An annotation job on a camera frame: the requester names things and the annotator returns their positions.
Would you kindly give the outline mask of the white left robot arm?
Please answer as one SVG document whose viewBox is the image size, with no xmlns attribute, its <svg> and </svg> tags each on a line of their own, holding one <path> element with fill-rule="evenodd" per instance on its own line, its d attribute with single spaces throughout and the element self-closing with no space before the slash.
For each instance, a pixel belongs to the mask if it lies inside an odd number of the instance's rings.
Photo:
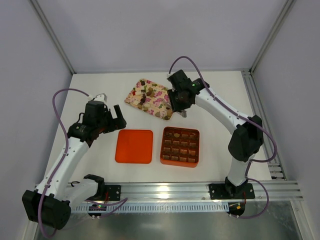
<svg viewBox="0 0 320 240">
<path fill-rule="evenodd" d="M 116 117 L 102 101 L 91 100 L 66 134 L 66 145 L 58 159 L 35 190 L 26 190 L 22 203 L 28 219 L 61 230 L 71 211 L 85 200 L 101 200 L 105 195 L 103 177 L 87 174 L 71 190 L 67 184 L 78 163 L 101 134 L 122 130 L 127 122 L 119 105 L 114 105 Z"/>
</svg>

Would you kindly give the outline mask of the metal tongs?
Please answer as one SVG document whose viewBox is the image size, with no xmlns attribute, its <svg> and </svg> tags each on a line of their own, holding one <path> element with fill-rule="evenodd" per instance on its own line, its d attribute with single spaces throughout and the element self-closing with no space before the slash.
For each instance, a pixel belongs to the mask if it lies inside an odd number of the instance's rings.
<svg viewBox="0 0 320 240">
<path fill-rule="evenodd" d="M 181 115 L 183 118 L 186 118 L 187 117 L 187 111 L 185 108 L 181 108 L 181 107 L 173 107 L 172 108 L 172 111 L 174 113 L 177 113 L 179 115 Z"/>
</svg>

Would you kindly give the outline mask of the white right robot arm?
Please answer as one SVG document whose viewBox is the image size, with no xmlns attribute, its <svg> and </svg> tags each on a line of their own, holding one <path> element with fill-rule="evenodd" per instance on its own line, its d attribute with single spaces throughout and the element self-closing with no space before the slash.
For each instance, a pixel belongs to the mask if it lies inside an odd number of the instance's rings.
<svg viewBox="0 0 320 240">
<path fill-rule="evenodd" d="M 167 79 L 172 85 L 167 94 L 174 112 L 182 113 L 196 105 L 206 110 L 229 131 L 231 139 L 227 148 L 232 160 L 223 192 L 229 198 L 242 197 L 248 183 L 250 160 L 264 142 L 261 118 L 257 115 L 241 116 L 234 107 L 219 100 L 208 83 L 200 78 L 192 81 L 183 70 L 170 74 Z"/>
</svg>

